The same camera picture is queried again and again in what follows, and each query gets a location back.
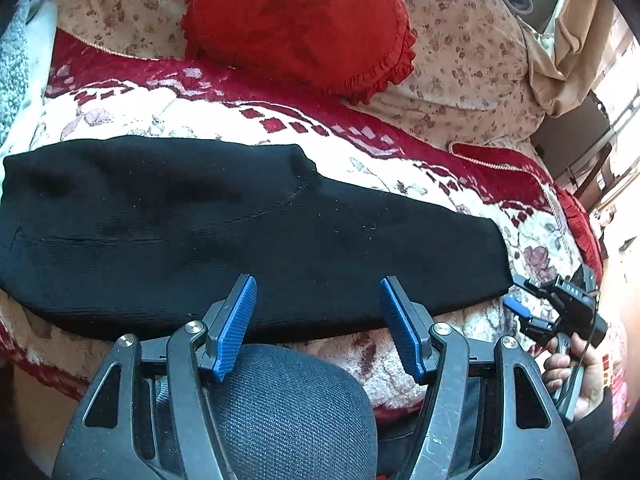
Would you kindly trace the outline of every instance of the beige curtain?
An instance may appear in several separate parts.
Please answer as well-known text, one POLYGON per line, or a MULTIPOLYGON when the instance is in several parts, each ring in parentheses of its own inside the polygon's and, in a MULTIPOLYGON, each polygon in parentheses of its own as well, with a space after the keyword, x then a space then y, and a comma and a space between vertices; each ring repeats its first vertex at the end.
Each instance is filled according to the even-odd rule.
POLYGON ((614 11, 611 0, 559 0, 543 34, 520 20, 529 83, 547 114, 565 114, 586 97, 600 73, 614 11))

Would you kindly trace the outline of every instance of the teal fuzzy fabric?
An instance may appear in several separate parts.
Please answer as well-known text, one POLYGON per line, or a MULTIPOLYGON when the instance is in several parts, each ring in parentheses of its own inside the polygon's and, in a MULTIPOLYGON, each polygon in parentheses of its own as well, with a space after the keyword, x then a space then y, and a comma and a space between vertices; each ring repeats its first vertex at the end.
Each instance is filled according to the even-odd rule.
POLYGON ((29 1, 23 0, 0 38, 0 146, 4 143, 29 85, 26 22, 29 1))

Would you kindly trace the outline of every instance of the black cable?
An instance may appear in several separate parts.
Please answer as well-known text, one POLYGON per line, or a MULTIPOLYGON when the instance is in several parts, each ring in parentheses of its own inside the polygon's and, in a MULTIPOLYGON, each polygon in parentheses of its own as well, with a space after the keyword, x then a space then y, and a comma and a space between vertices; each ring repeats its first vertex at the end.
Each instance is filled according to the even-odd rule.
MULTIPOLYGON (((591 345, 591 341, 593 340, 593 334, 596 332, 596 320, 598 319, 598 308, 600 306, 600 298, 596 298, 596 305, 593 309, 593 319, 591 320, 591 333, 589 334, 589 339, 587 339, 587 344, 582 351, 582 355, 580 355, 580 360, 578 361, 577 367, 580 368, 582 366, 582 362, 584 361, 584 356, 587 353, 589 346, 591 345)), ((560 405, 560 403, 566 398, 570 391, 574 389, 575 378, 578 374, 571 374, 571 380, 569 381, 569 387, 567 390, 560 396, 558 402, 556 402, 556 408, 560 405)))

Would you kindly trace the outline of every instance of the pillow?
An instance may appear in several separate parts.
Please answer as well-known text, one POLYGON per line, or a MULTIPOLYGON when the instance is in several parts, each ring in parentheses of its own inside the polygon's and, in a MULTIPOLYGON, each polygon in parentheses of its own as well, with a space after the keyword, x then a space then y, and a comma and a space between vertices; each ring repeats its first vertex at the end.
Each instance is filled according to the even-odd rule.
POLYGON ((186 0, 186 57, 368 103, 413 70, 403 0, 186 0))

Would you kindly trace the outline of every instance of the folded black pants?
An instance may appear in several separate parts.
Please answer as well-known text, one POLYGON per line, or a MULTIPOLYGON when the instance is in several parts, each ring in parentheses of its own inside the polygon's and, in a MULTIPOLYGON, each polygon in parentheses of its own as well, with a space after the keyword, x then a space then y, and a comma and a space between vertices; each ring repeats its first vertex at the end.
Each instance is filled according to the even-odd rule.
POLYGON ((4 166, 0 288, 78 335, 167 335, 241 272, 259 342, 383 327, 387 274, 434 316, 512 284, 493 221, 331 180, 297 145, 71 140, 4 166))

